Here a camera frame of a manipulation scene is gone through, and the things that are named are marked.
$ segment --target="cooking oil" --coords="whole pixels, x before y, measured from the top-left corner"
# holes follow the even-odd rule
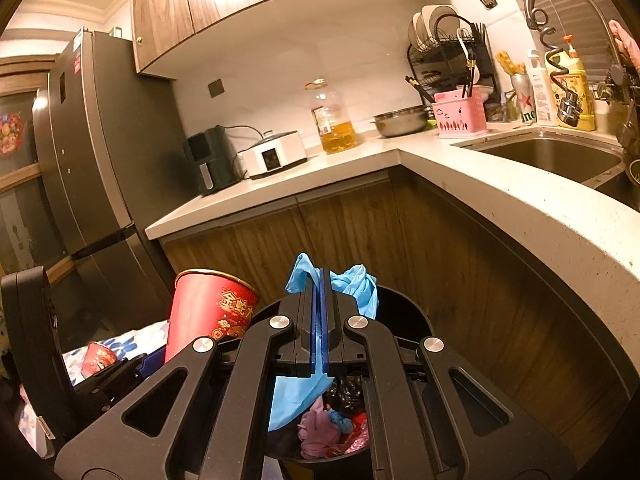
[[[309,92],[312,96],[311,113],[324,152],[331,155],[354,148],[357,145],[356,134],[342,96],[330,89],[322,78],[307,83],[305,90],[313,90]]]
[[[320,142],[324,152],[329,155],[354,148],[357,142],[353,124],[351,124],[351,121],[336,125],[332,124],[328,133],[320,135]]]

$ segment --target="window blind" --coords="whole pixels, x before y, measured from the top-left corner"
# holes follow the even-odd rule
[[[617,20],[626,27],[611,0],[594,1],[607,21]],[[536,0],[536,7],[546,10],[549,15],[549,25],[557,30],[555,34],[546,37],[548,42],[566,46],[562,37],[573,34],[574,47],[584,63],[589,82],[603,81],[611,64],[609,41],[597,14],[587,2],[584,0]]]

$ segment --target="rice cooker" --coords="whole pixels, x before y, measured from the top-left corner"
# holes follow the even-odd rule
[[[299,132],[264,137],[238,155],[252,179],[279,173],[306,162],[305,147]]]

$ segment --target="countertop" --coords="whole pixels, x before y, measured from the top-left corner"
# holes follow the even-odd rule
[[[539,130],[520,126],[518,132]],[[606,134],[545,128],[615,143]],[[510,126],[492,126],[490,136]],[[356,148],[319,153],[283,173],[197,197],[146,229],[161,238],[316,187],[402,164],[518,241],[574,290],[640,371],[640,214],[547,171],[452,146],[435,131],[395,139],[365,135]]]

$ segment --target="wall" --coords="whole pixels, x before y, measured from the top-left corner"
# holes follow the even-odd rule
[[[305,83],[322,76],[344,96],[356,130],[370,130],[376,114],[420,104],[404,81],[407,25],[423,5],[453,3],[460,15],[484,22],[494,52],[524,60],[535,48],[516,0],[486,10],[478,0],[420,0],[397,6],[345,9],[311,23],[292,24],[197,67],[174,82],[187,136],[222,124],[250,124],[261,131],[301,130],[307,145],[319,142]],[[497,69],[503,90],[511,89]],[[207,85],[221,78],[225,93],[211,98]],[[234,145],[255,142],[250,130],[234,130]]]
[[[65,0],[24,0],[0,36],[0,58],[59,54],[81,27],[108,32],[115,25],[132,39],[130,0],[114,0],[105,10]]]

